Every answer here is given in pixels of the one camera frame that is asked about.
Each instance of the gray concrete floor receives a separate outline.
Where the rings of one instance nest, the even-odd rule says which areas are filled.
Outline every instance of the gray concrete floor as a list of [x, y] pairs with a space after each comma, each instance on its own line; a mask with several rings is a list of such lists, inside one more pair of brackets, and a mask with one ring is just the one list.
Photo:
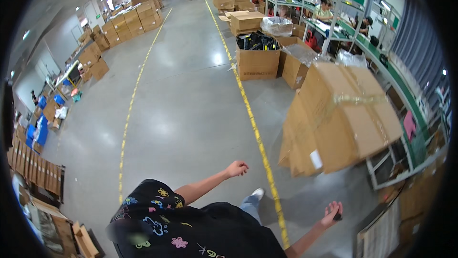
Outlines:
[[[234, 205], [263, 187], [263, 225], [281, 241], [280, 229], [261, 155], [218, 31], [204, 0], [165, 0], [172, 11], [146, 62], [127, 132], [123, 196], [154, 178], [178, 188], [245, 160], [247, 176], [232, 178], [193, 203]], [[216, 9], [209, 2], [212, 12]], [[217, 18], [232, 56], [235, 38]], [[158, 29], [103, 54], [110, 71], [85, 83], [82, 100], [70, 105], [57, 133], [50, 132], [43, 157], [66, 166], [63, 214], [93, 230], [107, 257], [117, 257], [104, 229], [117, 210], [119, 163], [125, 120], [140, 67]], [[332, 200], [344, 205], [344, 220], [308, 250], [307, 257], [352, 257], [355, 227], [377, 205], [365, 166], [329, 175], [291, 178], [277, 166], [282, 123], [294, 91], [282, 78], [244, 81], [272, 167], [290, 243], [322, 218]]]

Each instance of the stack of cardboard boxes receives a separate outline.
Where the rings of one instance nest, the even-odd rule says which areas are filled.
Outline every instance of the stack of cardboard boxes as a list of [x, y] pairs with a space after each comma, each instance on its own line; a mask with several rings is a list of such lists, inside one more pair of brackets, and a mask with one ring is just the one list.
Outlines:
[[283, 123], [279, 165], [292, 176], [355, 165], [403, 134], [367, 68], [314, 62]]

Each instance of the flattened cardboard box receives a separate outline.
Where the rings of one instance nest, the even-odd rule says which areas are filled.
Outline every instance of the flattened cardboard box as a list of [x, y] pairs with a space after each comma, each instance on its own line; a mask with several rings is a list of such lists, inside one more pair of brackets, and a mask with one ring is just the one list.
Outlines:
[[235, 57], [240, 80], [274, 79], [277, 76], [280, 50], [249, 51], [236, 45]]
[[260, 22], [265, 15], [260, 12], [249, 12], [248, 14], [231, 15], [231, 26], [235, 29], [243, 31], [248, 29], [259, 29]]
[[325, 173], [354, 165], [401, 137], [398, 117], [385, 96], [367, 68], [312, 64], [299, 98], [317, 126], [313, 132]]

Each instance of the window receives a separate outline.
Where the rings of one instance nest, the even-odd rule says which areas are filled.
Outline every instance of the window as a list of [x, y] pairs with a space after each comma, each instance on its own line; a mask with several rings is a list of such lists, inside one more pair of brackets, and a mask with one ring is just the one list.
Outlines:
[[80, 25], [81, 26], [85, 26], [88, 24], [88, 19], [84, 18], [81, 22], [80, 22]]
[[110, 9], [115, 10], [115, 8], [113, 7], [113, 0], [107, 0], [107, 4]]

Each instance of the ceiling light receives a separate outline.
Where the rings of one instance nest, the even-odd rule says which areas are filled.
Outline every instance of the ceiling light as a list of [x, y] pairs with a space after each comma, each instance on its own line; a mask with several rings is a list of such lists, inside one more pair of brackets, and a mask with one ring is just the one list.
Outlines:
[[24, 35], [22, 36], [22, 40], [26, 39], [29, 33], [30, 33], [30, 30], [27, 30], [26, 32], [24, 32]]
[[385, 2], [383, 1], [380, 1], [380, 2], [387, 10], [391, 11], [390, 7], [388, 7], [388, 5]]

